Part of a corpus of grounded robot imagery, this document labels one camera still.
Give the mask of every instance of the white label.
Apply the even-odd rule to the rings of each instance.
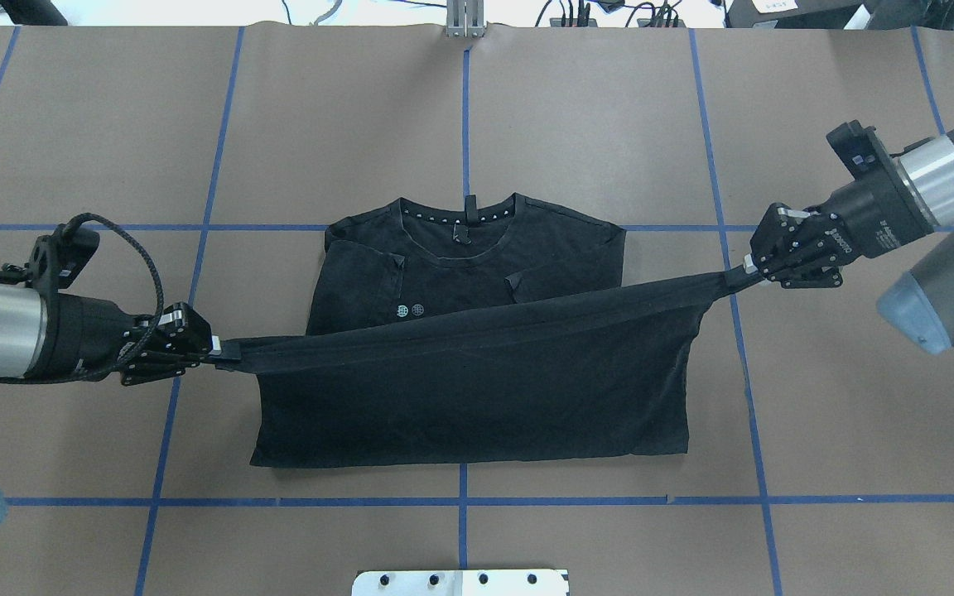
[[[760,12],[762,15],[769,14],[769,12],[797,10],[796,0],[753,0],[753,5],[757,7],[757,12]]]

